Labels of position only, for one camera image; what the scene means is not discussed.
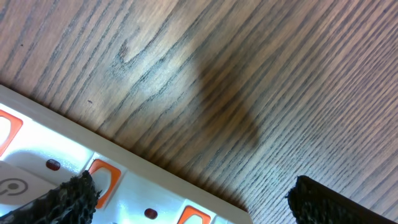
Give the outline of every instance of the black textured object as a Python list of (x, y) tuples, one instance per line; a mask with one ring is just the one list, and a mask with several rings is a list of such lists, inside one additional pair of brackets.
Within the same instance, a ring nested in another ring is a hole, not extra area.
[(100, 193), (88, 171), (0, 217), (0, 224), (91, 223)]
[(396, 224), (306, 176), (297, 177), (287, 200), (298, 224)]

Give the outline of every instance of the gray circular logo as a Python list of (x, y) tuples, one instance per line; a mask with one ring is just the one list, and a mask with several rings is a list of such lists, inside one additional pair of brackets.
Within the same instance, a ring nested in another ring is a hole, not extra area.
[(4, 187), (6, 188), (0, 191), (0, 196), (5, 193), (8, 193), (8, 196), (16, 196), (25, 193), (28, 189), (27, 182), (18, 178), (8, 178), (0, 181), (0, 188), (3, 189)]

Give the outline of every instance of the white object with gray symbol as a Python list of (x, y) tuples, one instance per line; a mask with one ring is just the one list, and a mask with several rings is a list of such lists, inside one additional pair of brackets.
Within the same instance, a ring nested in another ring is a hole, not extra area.
[[(81, 174), (95, 159), (101, 159), (118, 168), (121, 177), (104, 207), (95, 212), (94, 224), (177, 224), (187, 205), (209, 215), (211, 224), (252, 223), (246, 212), (1, 85), (0, 110), (24, 123), (0, 157), (0, 216)], [(59, 162), (60, 169), (47, 168), (49, 159)], [(93, 179), (98, 188), (107, 189), (109, 173), (102, 171)], [(25, 184), (16, 179), (27, 183), (27, 190), (19, 195)], [(157, 212), (154, 220), (144, 215), (147, 208)], [(202, 220), (192, 216), (185, 224), (191, 223), (202, 224)]]

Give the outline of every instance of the wood grain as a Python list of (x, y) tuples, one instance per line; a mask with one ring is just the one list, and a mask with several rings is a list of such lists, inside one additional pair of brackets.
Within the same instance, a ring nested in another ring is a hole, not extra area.
[(0, 84), (293, 223), (308, 175), (398, 221), (398, 3), (0, 0)]

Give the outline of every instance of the dark red dot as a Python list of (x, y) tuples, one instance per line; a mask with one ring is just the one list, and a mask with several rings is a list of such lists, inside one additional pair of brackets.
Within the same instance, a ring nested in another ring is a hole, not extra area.
[(45, 166), (47, 168), (49, 168), (50, 170), (54, 170), (54, 171), (57, 171), (57, 170), (59, 170), (61, 168), (61, 164), (58, 161), (54, 160), (54, 159), (49, 159), (45, 163)]
[(144, 215), (145, 217), (153, 220), (157, 217), (157, 212), (151, 208), (147, 208), (147, 210), (144, 212)]

